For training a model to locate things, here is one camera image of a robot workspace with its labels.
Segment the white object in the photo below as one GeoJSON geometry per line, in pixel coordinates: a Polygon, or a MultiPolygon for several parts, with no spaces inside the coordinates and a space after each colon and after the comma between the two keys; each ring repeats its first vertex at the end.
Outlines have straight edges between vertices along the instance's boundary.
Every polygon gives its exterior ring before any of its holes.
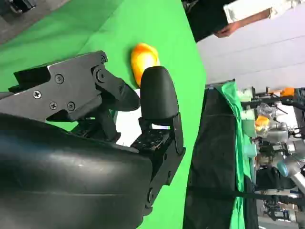
{"type": "MultiPolygon", "coordinates": [[[[142,131],[139,125],[139,118],[142,116],[141,108],[131,112],[118,112],[116,118],[116,129],[121,133],[120,139],[116,144],[121,146],[130,146],[141,135],[142,131]]],[[[152,125],[153,129],[167,129],[166,126],[152,125]]]]}
{"type": "Polygon", "coordinates": [[[304,2],[305,0],[236,0],[224,5],[224,12],[228,23],[240,21],[269,8],[270,18],[275,18],[304,2]]]}

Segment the yellow-orange toy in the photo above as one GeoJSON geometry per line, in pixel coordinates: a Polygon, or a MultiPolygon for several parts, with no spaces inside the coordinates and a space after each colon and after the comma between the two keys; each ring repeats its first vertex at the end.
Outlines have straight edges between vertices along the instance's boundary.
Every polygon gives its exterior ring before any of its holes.
{"type": "Polygon", "coordinates": [[[140,87],[144,70],[160,65],[158,51],[148,44],[140,43],[132,51],[131,64],[134,78],[140,87]]]}

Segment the table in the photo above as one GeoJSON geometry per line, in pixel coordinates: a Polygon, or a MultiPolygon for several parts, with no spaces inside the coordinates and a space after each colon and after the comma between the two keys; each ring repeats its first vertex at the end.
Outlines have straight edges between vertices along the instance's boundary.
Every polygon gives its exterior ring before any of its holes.
{"type": "MultiPolygon", "coordinates": [[[[204,68],[180,0],[68,2],[0,46],[0,90],[16,84],[15,71],[96,50],[106,52],[109,71],[135,88],[130,51],[139,42],[158,49],[161,64],[172,76],[187,148],[172,185],[162,188],[140,228],[179,229],[205,85],[204,68]]],[[[71,130],[75,124],[59,126],[71,130]]]]}

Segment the floor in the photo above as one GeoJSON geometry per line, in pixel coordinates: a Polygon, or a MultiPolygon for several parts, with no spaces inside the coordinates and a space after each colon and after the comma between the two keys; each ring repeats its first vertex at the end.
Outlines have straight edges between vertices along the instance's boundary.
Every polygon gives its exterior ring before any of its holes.
{"type": "Polygon", "coordinates": [[[0,44],[16,37],[19,33],[52,13],[69,0],[36,0],[37,7],[21,16],[16,16],[9,9],[4,10],[3,0],[0,0],[0,44]]]}

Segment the metal bracket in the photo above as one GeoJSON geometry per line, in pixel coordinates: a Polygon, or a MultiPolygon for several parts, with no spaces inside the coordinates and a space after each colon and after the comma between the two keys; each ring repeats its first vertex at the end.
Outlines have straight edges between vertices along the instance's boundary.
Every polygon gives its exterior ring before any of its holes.
{"type": "Polygon", "coordinates": [[[101,105],[118,111],[138,109],[138,95],[106,70],[106,61],[106,54],[98,51],[16,72],[19,85],[0,99],[0,112],[41,122],[73,122],[101,105]]]}

